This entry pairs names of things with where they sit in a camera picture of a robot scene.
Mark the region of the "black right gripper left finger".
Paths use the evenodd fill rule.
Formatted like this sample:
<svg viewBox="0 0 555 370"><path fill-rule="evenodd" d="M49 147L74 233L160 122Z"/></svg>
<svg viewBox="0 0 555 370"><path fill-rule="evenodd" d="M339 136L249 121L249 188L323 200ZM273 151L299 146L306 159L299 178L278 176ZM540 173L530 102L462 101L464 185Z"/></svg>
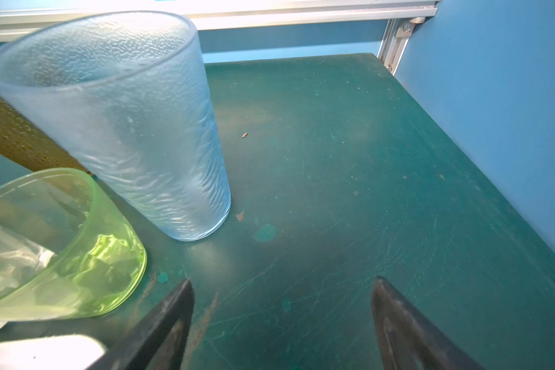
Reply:
<svg viewBox="0 0 555 370"><path fill-rule="evenodd" d="M182 280L91 369L179 369L194 312L191 281Z"/></svg>

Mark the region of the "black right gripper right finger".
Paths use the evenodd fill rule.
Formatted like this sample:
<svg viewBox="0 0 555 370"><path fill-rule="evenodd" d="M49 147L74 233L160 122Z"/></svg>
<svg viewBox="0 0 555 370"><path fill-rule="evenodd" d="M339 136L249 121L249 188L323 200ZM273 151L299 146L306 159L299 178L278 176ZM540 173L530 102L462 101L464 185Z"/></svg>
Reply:
<svg viewBox="0 0 555 370"><path fill-rule="evenodd" d="M481 369L385 277L377 277L372 317L384 369Z"/></svg>

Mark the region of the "short green glass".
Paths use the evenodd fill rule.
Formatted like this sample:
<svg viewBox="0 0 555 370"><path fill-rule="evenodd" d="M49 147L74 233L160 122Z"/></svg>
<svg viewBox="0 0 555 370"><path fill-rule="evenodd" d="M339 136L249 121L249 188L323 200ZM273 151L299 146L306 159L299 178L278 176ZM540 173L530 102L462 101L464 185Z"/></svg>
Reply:
<svg viewBox="0 0 555 370"><path fill-rule="evenodd" d="M0 322L104 315L131 296L146 262L89 174L56 168L0 187Z"/></svg>

